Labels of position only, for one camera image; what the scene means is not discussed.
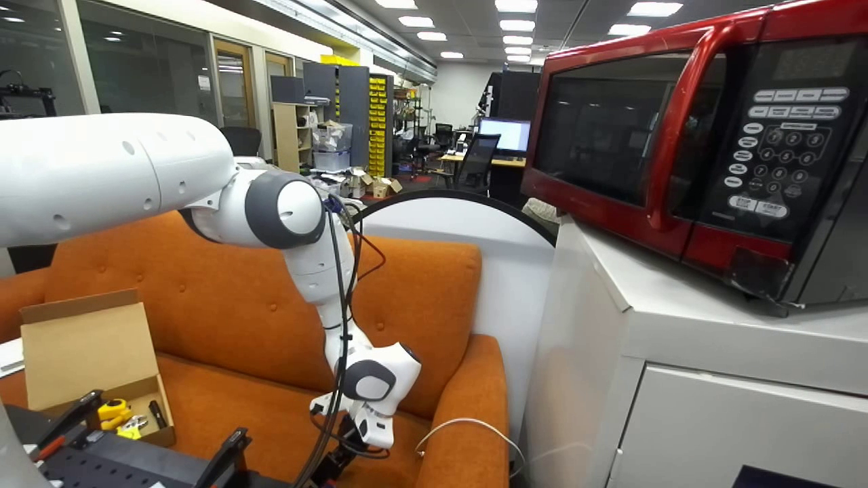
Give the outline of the orange sofa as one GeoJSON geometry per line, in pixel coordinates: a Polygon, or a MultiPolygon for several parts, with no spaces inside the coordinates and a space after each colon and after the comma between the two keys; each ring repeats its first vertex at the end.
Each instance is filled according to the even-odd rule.
{"type": "MultiPolygon", "coordinates": [[[[509,408],[497,339],[474,333],[474,244],[372,237],[355,320],[422,364],[385,460],[357,458],[338,488],[508,488],[509,408]]],[[[236,427],[252,470],[290,482],[316,438],[308,405],[334,380],[323,333],[278,251],[202,240],[164,214],[59,244],[49,268],[0,280],[0,343],[23,308],[137,289],[174,420],[174,450],[207,457],[236,427]]]]}

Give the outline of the white round panel black rim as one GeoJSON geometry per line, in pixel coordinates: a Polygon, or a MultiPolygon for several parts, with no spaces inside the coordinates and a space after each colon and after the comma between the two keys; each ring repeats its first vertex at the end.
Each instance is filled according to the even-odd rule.
{"type": "Polygon", "coordinates": [[[481,251],[481,283],[473,331],[501,346],[509,402],[509,435],[518,441],[545,298],[555,236],[502,201],[473,192],[401,192],[366,207],[365,233],[407,240],[465,242],[481,251]]]}

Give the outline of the open cardboard box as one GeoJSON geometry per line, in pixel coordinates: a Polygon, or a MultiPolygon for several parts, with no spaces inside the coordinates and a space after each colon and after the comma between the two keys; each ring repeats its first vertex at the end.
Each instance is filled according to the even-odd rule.
{"type": "Polygon", "coordinates": [[[27,405],[58,417],[95,389],[125,399],[146,417],[143,442],[176,444],[176,429],[149,330],[135,289],[28,306],[21,311],[27,405]],[[148,405],[158,401],[168,427],[159,430],[148,405]]]}

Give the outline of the heap of cardboard boxes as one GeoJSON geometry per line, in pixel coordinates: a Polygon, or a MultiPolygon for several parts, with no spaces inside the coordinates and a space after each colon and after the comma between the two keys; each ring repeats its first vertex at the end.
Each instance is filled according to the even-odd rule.
{"type": "Polygon", "coordinates": [[[385,199],[403,191],[399,180],[372,176],[362,167],[348,167],[340,177],[338,191],[341,197],[357,200],[365,197],[385,199]]]}

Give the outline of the stack of clear plastic bins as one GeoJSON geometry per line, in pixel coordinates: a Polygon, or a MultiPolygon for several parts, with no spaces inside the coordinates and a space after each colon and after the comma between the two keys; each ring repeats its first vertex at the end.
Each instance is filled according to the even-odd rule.
{"type": "Polygon", "coordinates": [[[319,171],[344,171],[351,166],[353,124],[326,121],[312,129],[313,165],[319,171]]]}

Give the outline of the wooden shelf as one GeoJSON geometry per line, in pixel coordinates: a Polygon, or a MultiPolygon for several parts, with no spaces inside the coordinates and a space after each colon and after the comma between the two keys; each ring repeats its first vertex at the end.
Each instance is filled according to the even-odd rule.
{"type": "Polygon", "coordinates": [[[317,109],[301,103],[271,104],[274,163],[286,171],[300,173],[312,164],[313,128],[317,124],[317,109]]]}

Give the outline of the shelf of yellow bins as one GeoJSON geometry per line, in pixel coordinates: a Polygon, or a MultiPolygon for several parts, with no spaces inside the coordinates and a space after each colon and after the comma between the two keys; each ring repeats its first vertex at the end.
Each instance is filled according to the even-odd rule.
{"type": "Polygon", "coordinates": [[[393,175],[393,95],[391,75],[372,73],[369,76],[367,169],[373,177],[391,178],[393,175]]]}

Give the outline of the white paper sheet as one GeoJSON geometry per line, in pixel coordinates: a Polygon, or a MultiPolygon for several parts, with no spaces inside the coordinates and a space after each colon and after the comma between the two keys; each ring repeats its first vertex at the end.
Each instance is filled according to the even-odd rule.
{"type": "Polygon", "coordinates": [[[22,338],[0,343],[0,379],[24,371],[24,368],[22,338]]]}

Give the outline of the wooden desk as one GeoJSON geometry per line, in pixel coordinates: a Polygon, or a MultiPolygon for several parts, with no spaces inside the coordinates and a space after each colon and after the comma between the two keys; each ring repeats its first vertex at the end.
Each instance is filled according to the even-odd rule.
{"type": "MultiPolygon", "coordinates": [[[[442,157],[438,157],[438,161],[440,161],[440,163],[448,165],[452,168],[453,171],[458,171],[460,167],[464,167],[466,159],[467,158],[465,157],[465,155],[460,154],[446,154],[442,155],[442,157]]],[[[526,161],[524,158],[493,158],[491,160],[491,165],[493,165],[494,167],[508,167],[509,169],[524,169],[525,163],[526,161]]]]}

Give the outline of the white cabinet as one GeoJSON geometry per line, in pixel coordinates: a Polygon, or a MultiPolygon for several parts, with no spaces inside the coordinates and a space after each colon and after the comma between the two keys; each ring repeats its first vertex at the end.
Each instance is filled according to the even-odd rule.
{"type": "Polygon", "coordinates": [[[868,488],[868,302],[781,310],[561,220],[531,488],[868,488]]]}

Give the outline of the grey cabinet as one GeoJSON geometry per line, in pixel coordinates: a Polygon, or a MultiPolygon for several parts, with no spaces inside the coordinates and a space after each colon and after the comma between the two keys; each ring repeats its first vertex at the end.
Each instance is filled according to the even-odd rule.
{"type": "Polygon", "coordinates": [[[328,99],[317,115],[320,123],[351,124],[351,166],[368,167],[369,161],[369,69],[362,66],[316,64],[308,62],[303,69],[308,96],[328,99]]]}

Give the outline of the monitor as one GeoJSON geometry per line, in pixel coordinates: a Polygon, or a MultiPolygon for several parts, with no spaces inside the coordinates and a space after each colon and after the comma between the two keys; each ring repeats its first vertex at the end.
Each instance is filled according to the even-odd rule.
{"type": "Polygon", "coordinates": [[[483,117],[478,123],[477,133],[497,135],[495,155],[506,158],[524,158],[530,139],[531,121],[483,117]]]}

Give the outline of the wooden door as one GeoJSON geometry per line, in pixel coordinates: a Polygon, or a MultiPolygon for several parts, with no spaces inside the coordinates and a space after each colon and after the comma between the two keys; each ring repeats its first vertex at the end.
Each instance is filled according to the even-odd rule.
{"type": "Polygon", "coordinates": [[[214,38],[213,44],[221,123],[256,129],[250,47],[220,38],[214,38]]]}

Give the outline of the black 3d printer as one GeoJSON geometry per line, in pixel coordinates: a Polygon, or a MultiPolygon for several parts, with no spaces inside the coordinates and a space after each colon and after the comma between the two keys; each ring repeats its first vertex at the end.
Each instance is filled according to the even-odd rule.
{"type": "Polygon", "coordinates": [[[28,86],[24,83],[24,77],[22,77],[20,71],[17,71],[16,69],[0,70],[0,79],[4,75],[12,73],[14,73],[18,77],[18,80],[15,81],[15,83],[4,84],[2,81],[0,81],[0,121],[57,117],[58,114],[55,103],[56,96],[51,87],[28,86]],[[44,114],[26,114],[24,112],[16,111],[16,109],[9,104],[8,98],[40,101],[41,105],[43,106],[44,114]]]}

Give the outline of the red microwave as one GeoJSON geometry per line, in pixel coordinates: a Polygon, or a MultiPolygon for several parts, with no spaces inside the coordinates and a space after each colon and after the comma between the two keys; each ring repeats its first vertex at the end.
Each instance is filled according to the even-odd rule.
{"type": "Polygon", "coordinates": [[[868,0],[759,8],[703,207],[669,258],[779,308],[868,302],[868,0]]]}

